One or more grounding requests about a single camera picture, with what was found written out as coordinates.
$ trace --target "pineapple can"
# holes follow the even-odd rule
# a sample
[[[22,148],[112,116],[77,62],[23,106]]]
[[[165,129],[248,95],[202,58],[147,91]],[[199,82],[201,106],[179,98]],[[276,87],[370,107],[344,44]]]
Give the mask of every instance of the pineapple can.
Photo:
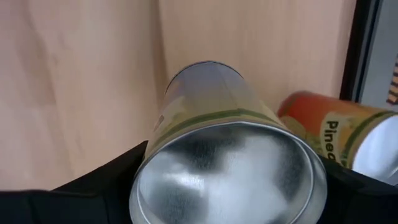
[[[278,116],[323,157],[385,182],[396,173],[398,150],[383,151],[396,147],[396,112],[301,91],[281,104]]]

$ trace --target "light wood surface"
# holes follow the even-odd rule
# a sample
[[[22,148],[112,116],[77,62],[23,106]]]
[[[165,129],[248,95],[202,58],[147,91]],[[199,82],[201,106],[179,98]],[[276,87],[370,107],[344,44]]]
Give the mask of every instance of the light wood surface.
[[[275,110],[337,96],[354,0],[0,1],[0,189],[52,189],[151,136],[175,72],[219,60]]]
[[[57,187],[151,135],[165,85],[157,10],[0,1],[0,188]]]
[[[340,93],[354,0],[160,1],[167,75],[234,67],[271,109],[297,90]]]

